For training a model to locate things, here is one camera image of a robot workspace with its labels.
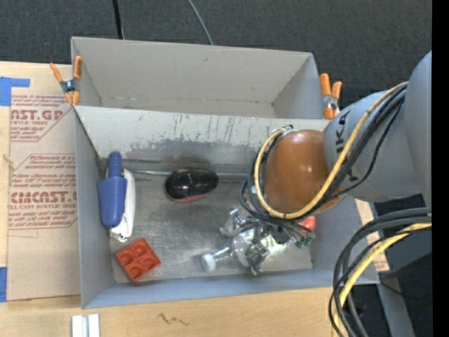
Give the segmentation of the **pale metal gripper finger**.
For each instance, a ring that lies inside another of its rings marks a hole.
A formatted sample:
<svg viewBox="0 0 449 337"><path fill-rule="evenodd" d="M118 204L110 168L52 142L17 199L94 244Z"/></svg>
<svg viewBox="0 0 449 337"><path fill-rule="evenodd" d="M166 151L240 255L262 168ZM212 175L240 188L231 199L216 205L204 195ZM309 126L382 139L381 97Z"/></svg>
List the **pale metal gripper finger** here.
<svg viewBox="0 0 449 337"><path fill-rule="evenodd" d="M222 237L234 237L243 231L246 220L241 217L238 208L231 209L224 225L220 228Z"/></svg>
<svg viewBox="0 0 449 337"><path fill-rule="evenodd" d="M253 275L260 273L261 264L269 255L269 249L261 243L252 244L246 250L246 260Z"/></svg>

